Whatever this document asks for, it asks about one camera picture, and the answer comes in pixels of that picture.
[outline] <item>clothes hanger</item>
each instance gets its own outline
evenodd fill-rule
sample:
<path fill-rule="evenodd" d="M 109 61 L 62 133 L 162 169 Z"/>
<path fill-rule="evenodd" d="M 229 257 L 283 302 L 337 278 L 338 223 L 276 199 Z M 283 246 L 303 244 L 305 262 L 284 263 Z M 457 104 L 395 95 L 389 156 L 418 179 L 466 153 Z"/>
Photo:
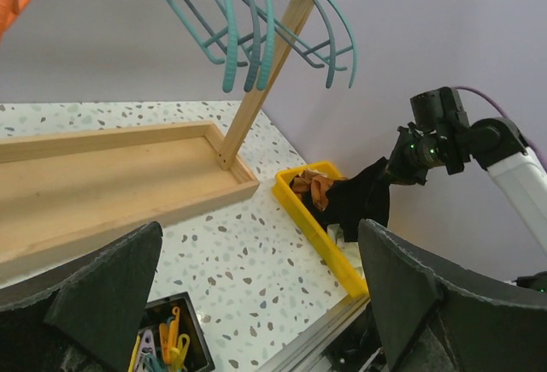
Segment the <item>clothes hanger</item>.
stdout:
<path fill-rule="evenodd" d="M 188 9 L 190 9 L 190 11 L 196 16 L 197 20 L 199 21 L 199 23 L 203 26 L 203 28 L 207 31 L 207 33 L 209 34 L 209 36 L 211 37 L 209 40 L 207 40 L 206 42 L 203 43 L 203 45 L 205 46 L 209 46 L 211 45 L 212 43 L 215 43 L 216 45 L 219 46 L 219 48 L 221 49 L 221 51 L 224 53 L 224 54 L 227 54 L 227 47 L 226 45 L 222 42 L 222 40 L 220 40 L 220 37 L 218 36 L 219 33 L 215 33 L 215 31 L 213 30 L 213 28 L 211 28 L 211 26 L 209 25 L 209 23 L 203 18 L 203 16 L 201 15 L 201 13 L 199 13 L 199 11 L 197 10 L 196 6 L 194 5 L 194 3 L 191 1 L 191 0 L 183 0 L 185 2 L 185 4 L 188 6 Z M 238 62 L 238 67 L 246 67 L 248 66 L 249 63 L 247 63 L 246 61 L 241 61 L 241 62 Z"/>
<path fill-rule="evenodd" d="M 233 89 L 233 84 L 236 79 L 236 72 L 238 70 L 238 23 L 236 22 L 236 16 L 233 9 L 232 0 L 224 0 L 224 5 L 222 5 L 221 0 L 215 1 L 221 8 L 221 11 L 226 17 L 226 21 L 228 24 L 226 27 L 228 46 L 222 90 L 224 92 L 230 92 Z"/>
<path fill-rule="evenodd" d="M 355 81 L 356 77 L 356 70 L 357 70 L 357 51 L 355 49 L 355 37 L 353 35 L 353 30 L 351 29 L 350 23 L 345 18 L 344 14 L 342 13 L 342 10 L 339 8 L 339 6 L 336 4 L 334 0 L 327 0 L 327 2 L 331 5 L 332 9 L 336 11 L 336 14 L 338 15 L 339 19 L 344 24 L 344 28 L 346 32 L 348 33 L 348 36 L 350 38 L 350 45 L 347 47 L 344 47 L 341 50 L 336 51 L 336 56 L 341 56 L 342 54 L 351 51 L 352 52 L 352 66 L 351 66 L 351 76 L 350 76 L 350 88 L 353 86 L 353 83 Z"/>
<path fill-rule="evenodd" d="M 335 2 L 333 0 L 327 0 L 327 2 L 332 6 L 332 8 L 336 11 L 338 17 L 340 18 L 340 20 L 343 22 L 344 24 L 344 27 L 346 29 L 346 31 L 348 32 L 348 35 L 350 37 L 350 45 L 348 47 L 344 47 L 343 49 L 339 50 L 339 51 L 332 51 L 330 50 L 330 54 L 329 56 L 322 56 L 318 53 L 318 50 L 322 49 L 323 47 L 326 47 L 327 45 L 331 45 L 331 41 L 330 41 L 330 37 L 331 35 L 329 34 L 329 40 L 325 41 L 325 42 L 322 42 L 318 45 L 316 45 L 315 47 L 308 47 L 301 39 L 297 39 L 297 41 L 307 47 L 306 51 L 301 51 L 301 50 L 297 50 L 295 49 L 298 54 L 300 56 L 302 56 L 303 58 L 305 58 L 305 56 L 309 55 L 309 54 L 313 54 L 314 56 L 316 56 L 317 58 L 319 58 L 322 62 L 324 62 L 325 64 L 327 64 L 329 66 L 329 74 L 327 76 L 327 88 L 329 85 L 331 85 L 332 83 L 332 77 L 333 77 L 333 70 L 336 70 L 336 71 L 345 71 L 347 70 L 347 67 L 344 66 L 344 67 L 336 67 L 335 63 L 332 62 L 332 55 L 334 55 L 335 57 L 337 56 L 341 56 L 342 54 L 348 52 L 348 51 L 352 51 L 353 52 L 353 61 L 352 61 L 352 70 L 351 70 L 351 76 L 350 76 L 350 87 L 353 86 L 353 82 L 355 80 L 355 77 L 356 77 L 356 69 L 357 69 L 357 55 L 356 55 L 356 50 L 355 50 L 355 40 L 354 40 L 354 37 L 353 37 L 353 32 L 351 30 L 351 27 L 350 25 L 348 24 L 348 21 L 345 19 L 345 17 L 342 15 L 341 13 L 341 10 L 339 9 L 339 7 L 335 4 Z"/>
<path fill-rule="evenodd" d="M 258 16 L 263 20 L 266 21 L 270 19 L 270 15 L 268 15 L 264 10 L 260 8 L 256 8 L 258 10 Z M 305 49 L 310 49 L 310 47 L 305 44 L 294 32 L 292 32 L 290 29 L 285 27 L 283 23 L 281 23 L 277 19 L 273 19 L 274 24 L 274 30 L 275 32 L 282 38 L 284 41 L 291 46 L 291 48 L 300 55 L 307 64 L 309 64 L 313 68 L 324 68 L 325 64 L 323 63 L 317 63 L 313 62 L 307 55 L 303 54 L 303 50 L 300 49 L 300 47 L 296 44 L 301 44 Z M 318 58 L 322 59 L 322 57 L 315 51 L 310 51 L 310 54 L 317 56 Z"/>
<path fill-rule="evenodd" d="M 321 19 L 323 19 L 323 22 L 325 23 L 326 32 L 328 33 L 328 40 L 326 42 L 323 42 L 317 46 L 315 46 L 313 49 L 308 50 L 319 50 L 322 47 L 329 46 L 329 57 L 326 63 L 328 64 L 328 73 L 326 76 L 326 88 L 330 88 L 332 86 L 332 81 L 334 80 L 334 72 L 336 68 L 336 40 L 334 38 L 334 31 L 332 30 L 331 22 L 328 18 L 328 15 L 326 14 L 326 11 L 323 9 L 323 6 L 319 3 L 319 0 L 312 0 L 315 4 L 315 7 L 319 11 L 319 14 L 321 15 Z"/>
<path fill-rule="evenodd" d="M 249 57 L 249 70 L 247 72 L 247 78 L 245 79 L 244 91 L 250 92 L 255 85 L 256 76 L 258 75 L 258 69 L 260 68 L 260 54 L 261 54 L 261 44 L 262 37 L 260 33 L 260 19 L 258 18 L 258 13 L 256 11 L 256 2 L 255 0 L 249 0 L 249 9 L 250 17 L 252 21 L 253 30 L 247 36 L 238 38 L 238 44 L 241 44 L 243 50 L 248 53 L 251 51 Z M 244 46 L 244 42 L 247 40 L 252 40 L 252 46 L 247 50 Z"/>
<path fill-rule="evenodd" d="M 190 23 L 186 15 L 183 13 L 179 5 L 174 0 L 165 1 L 169 4 L 173 12 L 179 17 L 182 24 L 186 27 L 190 35 L 194 38 L 197 45 L 199 45 L 207 58 L 214 64 L 226 64 L 224 70 L 224 80 L 222 82 L 222 90 L 224 92 L 230 92 L 233 89 L 233 84 L 235 82 L 236 71 L 238 67 L 238 30 L 232 0 L 223 0 L 224 4 L 226 5 L 225 16 L 227 26 L 222 28 L 219 32 L 211 35 L 211 37 L 207 40 L 203 40 L 201 38 L 196 28 Z M 191 11 L 195 14 L 197 10 L 194 7 L 194 9 L 191 9 Z M 201 17 L 201 20 L 199 21 L 200 23 L 202 23 L 202 21 L 204 21 L 204 18 Z M 227 35 L 227 46 L 225 46 L 226 58 L 215 56 L 213 52 L 209 49 L 209 47 L 213 43 L 217 43 L 225 35 Z"/>
<path fill-rule="evenodd" d="M 260 27 L 259 16 L 260 12 L 256 5 L 251 7 L 251 2 L 253 0 L 248 0 L 247 5 L 251 8 L 251 13 L 253 14 L 253 26 Z M 262 55 L 262 61 L 258 62 L 260 65 L 260 75 L 256 83 L 256 89 L 262 91 L 268 85 L 269 77 L 272 70 L 272 65 L 274 61 L 274 49 L 275 49 L 275 11 L 274 3 L 272 0 L 264 0 L 266 8 L 266 35 L 260 39 L 260 43 L 265 43 L 264 54 Z"/>

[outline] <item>wooden pole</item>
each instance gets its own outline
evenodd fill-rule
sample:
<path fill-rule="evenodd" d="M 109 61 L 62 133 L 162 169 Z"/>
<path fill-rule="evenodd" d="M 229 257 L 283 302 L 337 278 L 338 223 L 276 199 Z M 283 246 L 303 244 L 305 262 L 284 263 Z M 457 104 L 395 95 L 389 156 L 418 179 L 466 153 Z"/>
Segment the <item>wooden pole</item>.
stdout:
<path fill-rule="evenodd" d="M 296 35 L 302 31 L 304 24 L 308 20 L 309 15 L 314 9 L 313 0 L 291 0 L 283 14 L 281 22 Z M 238 154 L 239 148 L 243 143 L 247 133 L 252 126 L 253 121 L 260 111 L 264 100 L 270 93 L 277 76 L 279 75 L 289 53 L 291 47 L 279 35 L 275 38 L 275 52 L 273 54 L 272 74 L 268 85 L 264 91 L 259 92 L 253 89 L 246 93 L 243 101 L 239 106 L 238 113 L 233 119 L 232 125 L 222 142 L 219 150 L 219 163 L 224 169 L 229 169 Z"/>

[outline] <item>terrazzo countertop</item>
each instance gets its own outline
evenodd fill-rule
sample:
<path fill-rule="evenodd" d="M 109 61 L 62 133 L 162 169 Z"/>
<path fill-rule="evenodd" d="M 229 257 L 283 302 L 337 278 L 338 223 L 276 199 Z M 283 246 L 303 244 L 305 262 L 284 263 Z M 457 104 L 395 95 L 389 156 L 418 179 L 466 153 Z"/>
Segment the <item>terrazzo countertop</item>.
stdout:
<path fill-rule="evenodd" d="M 237 102 L 0 104 L 0 137 L 215 120 Z M 271 194 L 274 176 L 304 164 L 261 112 L 239 153 L 261 185 L 242 203 L 164 228 L 149 301 L 187 291 L 216 370 L 256 370 L 345 297 Z"/>

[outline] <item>brown fabric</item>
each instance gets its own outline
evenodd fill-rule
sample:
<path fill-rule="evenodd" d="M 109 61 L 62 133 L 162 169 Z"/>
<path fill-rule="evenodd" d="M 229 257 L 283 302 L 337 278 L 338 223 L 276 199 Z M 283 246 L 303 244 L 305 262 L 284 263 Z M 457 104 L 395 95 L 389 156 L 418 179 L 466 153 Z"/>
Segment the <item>brown fabric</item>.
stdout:
<path fill-rule="evenodd" d="M 304 193 L 311 192 L 315 208 L 324 211 L 328 206 L 326 191 L 332 186 L 333 182 L 334 180 L 323 176 L 321 173 L 305 169 L 299 176 L 294 178 L 291 189 L 301 201 Z"/>

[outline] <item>black storage box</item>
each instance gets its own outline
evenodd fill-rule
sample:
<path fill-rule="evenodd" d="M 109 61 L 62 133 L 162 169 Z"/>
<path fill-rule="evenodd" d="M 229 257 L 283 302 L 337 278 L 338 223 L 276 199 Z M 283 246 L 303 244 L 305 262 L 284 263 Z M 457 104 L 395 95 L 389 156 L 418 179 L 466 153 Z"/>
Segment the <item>black storage box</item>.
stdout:
<path fill-rule="evenodd" d="M 209 372 L 214 370 L 215 364 L 205 342 L 203 331 L 197 321 L 196 311 L 191 304 L 188 292 L 158 299 L 147 304 L 140 330 L 151 328 L 154 332 L 154 341 L 159 342 L 158 327 L 172 315 L 174 306 L 180 308 L 179 334 L 187 334 L 190 337 L 190 349 L 185 360 L 188 372 Z"/>

